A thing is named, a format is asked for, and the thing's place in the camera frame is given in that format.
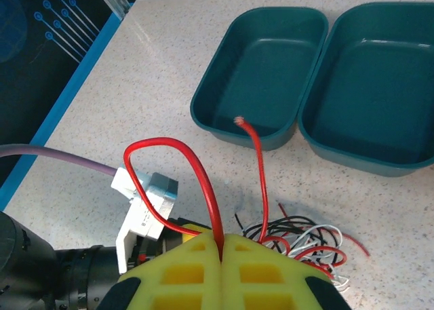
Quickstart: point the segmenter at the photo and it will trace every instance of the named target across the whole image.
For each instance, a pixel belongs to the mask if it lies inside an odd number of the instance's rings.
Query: gray cable
[[[10,155],[41,155],[46,157],[52,157],[53,159],[60,159],[69,163],[74,163],[79,166],[84,166],[89,169],[93,169],[109,176],[115,176],[117,169],[111,166],[85,159],[84,157],[70,154],[57,149],[51,149],[44,146],[27,145],[27,144],[7,144],[0,145],[0,157]]]

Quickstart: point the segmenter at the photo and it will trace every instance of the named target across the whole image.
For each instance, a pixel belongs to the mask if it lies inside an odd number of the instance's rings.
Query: white plastic bracket
[[[137,176],[156,211],[168,219],[178,193],[178,181],[159,173],[149,176],[137,172]],[[116,239],[117,263],[119,273],[123,274],[127,271],[128,259],[137,236],[158,240],[164,226],[149,212],[125,168],[117,169],[111,187],[126,196],[131,203]]]

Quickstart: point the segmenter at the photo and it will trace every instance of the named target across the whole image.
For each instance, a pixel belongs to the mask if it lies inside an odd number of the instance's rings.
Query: white wire
[[[246,227],[246,229],[243,230],[243,233],[248,231],[251,227],[256,226],[258,224],[262,224],[262,223],[261,222],[260,223],[255,222],[255,223],[248,225]],[[290,233],[290,234],[283,233],[282,234],[282,237],[286,240],[290,240],[290,239],[293,239],[294,236],[298,236],[296,238],[296,240],[294,242],[292,242],[292,244],[291,244],[291,250],[290,250],[290,253],[288,254],[288,257],[294,258],[297,254],[300,254],[301,252],[303,252],[309,248],[312,248],[314,246],[320,246],[321,240],[316,238],[316,237],[312,237],[312,235],[310,235],[310,233],[312,231],[320,229],[320,228],[328,228],[328,229],[332,229],[335,232],[337,232],[337,234],[339,235],[339,240],[338,240],[338,245],[336,246],[336,248],[340,249],[340,247],[342,246],[343,240],[344,240],[344,237],[343,237],[340,229],[338,229],[334,225],[329,225],[329,224],[314,225],[313,227],[310,227],[305,232],[303,232],[303,234],[301,234],[301,235],[297,235],[295,233]],[[275,243],[273,243],[272,241],[265,244],[265,246],[268,248],[271,248],[274,245],[275,245]],[[332,255],[335,255],[335,252],[333,252],[333,251],[322,252],[321,254],[316,254],[314,256],[306,255],[303,257],[303,259],[307,259],[307,260],[311,261],[312,263],[319,265],[319,263],[317,262],[317,259],[329,258]],[[348,277],[341,276],[332,264],[328,264],[328,266],[332,270],[332,275],[333,275],[332,283],[333,283],[334,287],[340,293],[345,293],[349,289],[349,286],[347,286],[347,285],[348,285],[350,279]]]
[[[308,235],[310,232],[312,232],[312,231],[314,231],[314,230],[316,230],[316,229],[318,229],[318,228],[320,228],[320,227],[329,227],[329,228],[335,230],[335,231],[338,233],[338,235],[339,235],[339,240],[340,240],[340,241],[339,241],[339,243],[338,243],[337,248],[339,249],[339,248],[341,247],[341,245],[342,245],[342,242],[344,241],[344,237],[343,237],[342,232],[340,231],[340,229],[338,229],[337,227],[335,227],[335,226],[333,226],[333,225],[330,225],[330,224],[314,225],[313,227],[307,229],[307,230],[306,230],[302,235],[300,235],[300,237],[298,237],[298,239],[297,239],[296,241],[294,241],[294,243],[291,245],[291,249],[292,249],[293,247],[295,247],[295,246],[298,244],[298,242],[299,242],[301,239],[303,239],[306,235]]]

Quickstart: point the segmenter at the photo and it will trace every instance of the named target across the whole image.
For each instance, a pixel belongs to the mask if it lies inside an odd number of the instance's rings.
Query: red wire
[[[174,138],[166,138],[166,137],[158,137],[158,138],[149,138],[144,140],[139,140],[138,142],[133,142],[129,147],[126,148],[125,152],[123,153],[123,161],[125,162],[125,168],[127,169],[128,173],[131,176],[131,179],[133,180],[134,185],[137,188],[137,191],[139,192],[141,198],[143,199],[144,203],[146,204],[147,208],[149,209],[149,212],[163,225],[168,227],[169,229],[172,229],[174,231],[177,231],[179,233],[188,234],[188,235],[198,235],[199,232],[186,229],[184,227],[180,227],[179,225],[176,225],[174,223],[169,222],[164,217],[162,217],[153,207],[152,203],[149,201],[148,196],[146,196],[146,193],[144,192],[144,189],[142,185],[140,184],[140,181],[138,180],[138,177],[133,169],[133,166],[131,164],[131,154],[134,151],[137,151],[138,149],[142,149],[144,147],[150,147],[150,146],[169,146],[173,147],[177,150],[179,150],[189,161],[191,164],[193,171],[196,174],[197,180],[199,181],[199,184],[201,185],[203,196],[205,197],[206,204],[208,207],[208,212],[210,213],[211,218],[211,224],[212,224],[212,232],[214,234],[214,240],[216,241],[218,252],[220,255],[220,260],[222,260],[223,255],[223,244],[224,244],[224,232],[223,232],[223,225],[222,220],[220,217],[220,211],[218,210],[218,204],[216,201],[216,196],[214,194],[214,190],[212,188],[210,179],[208,178],[208,175],[206,174],[205,169],[203,168],[203,165],[197,158],[196,154],[185,145],[183,142],[176,140]]]
[[[354,242],[357,246],[359,246],[359,248],[360,249],[362,249],[363,250],[363,252],[365,253],[365,255],[367,256],[367,257],[370,257],[371,256],[371,254],[370,254],[370,252],[368,251],[368,249],[359,241],[359,240],[357,240],[355,237],[352,237],[351,235],[349,235],[348,233],[343,233],[342,232],[342,235],[344,236],[344,237],[346,237],[347,239],[349,239],[349,240],[351,240],[352,242]]]
[[[333,248],[333,247],[330,247],[330,246],[317,246],[317,247],[312,247],[312,248],[306,249],[305,251],[301,252],[300,254],[297,254],[294,257],[294,259],[295,260],[300,260],[304,256],[307,256],[308,254],[311,254],[312,252],[315,252],[315,251],[324,251],[324,250],[325,251],[333,251],[333,252],[335,252],[337,254],[340,254],[342,256],[342,260],[338,261],[336,264],[334,264],[335,267],[341,266],[341,265],[343,265],[343,264],[346,263],[346,261],[347,261],[347,255],[342,250],[337,249],[337,248]]]
[[[267,228],[269,225],[269,199],[267,196],[267,186],[265,183],[264,160],[262,159],[260,138],[258,136],[258,133],[252,127],[252,125],[246,122],[243,117],[236,117],[234,119],[234,122],[236,125],[238,125],[238,127],[242,128],[245,132],[247,132],[250,138],[253,140],[253,145],[255,146],[256,155],[258,157],[260,188],[262,191],[262,202],[264,205],[262,229],[260,231],[259,240],[258,240],[258,242],[261,244],[264,241],[265,235],[267,235]]]
[[[278,203],[278,205],[279,205],[279,208],[280,208],[280,210],[281,210],[281,212],[282,212],[282,214],[285,216],[285,217],[288,217],[288,214],[286,214],[286,211],[285,211],[285,208],[283,208],[283,205],[281,204],[281,203]],[[344,237],[346,237],[347,239],[349,239],[349,240],[351,240],[352,242],[354,242],[357,246],[359,246],[359,248],[365,253],[365,255],[367,256],[367,257],[370,257],[371,256],[371,254],[370,254],[370,252],[368,251],[368,249],[359,241],[359,240],[357,240],[355,237],[352,237],[351,235],[349,235],[348,233],[343,233],[343,232],[341,232],[342,233],[342,236],[344,236]]]
[[[309,266],[312,266],[312,267],[314,267],[314,268],[316,268],[316,269],[318,269],[319,271],[322,271],[323,273],[325,273],[330,279],[333,279],[333,274],[332,273],[330,273],[327,269],[324,269],[323,267],[321,267],[321,266],[318,266],[317,264],[314,264],[314,263],[312,263],[311,261],[303,261],[303,263],[304,264],[306,264],[306,265],[309,265]]]
[[[269,235],[268,237],[265,237],[264,239],[263,239],[263,241],[262,241],[262,244],[264,244],[265,242],[268,242],[268,241],[278,241],[278,242],[281,242],[284,246],[285,246],[285,249],[286,249],[286,256],[290,253],[290,251],[291,251],[291,246],[290,246],[290,243],[288,242],[288,241],[286,241],[284,238],[282,238],[282,237],[275,237],[274,235]]]
[[[283,208],[283,205],[281,203],[277,203],[279,205],[279,208],[283,214],[284,217],[288,217],[288,214],[286,214],[285,208]]]

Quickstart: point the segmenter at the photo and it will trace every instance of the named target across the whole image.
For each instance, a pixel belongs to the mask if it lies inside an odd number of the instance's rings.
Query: wire bundle
[[[235,218],[241,227],[243,236],[257,241],[262,223],[250,225],[244,229],[236,214]],[[265,244],[265,246],[318,268],[332,279],[339,290],[344,289],[348,284],[349,278],[341,276],[336,269],[347,261],[346,254],[340,249],[344,233],[337,227],[318,225],[304,216],[286,216],[271,221],[267,227],[267,234],[271,237],[270,239],[273,237],[279,239],[272,239],[273,243]]]

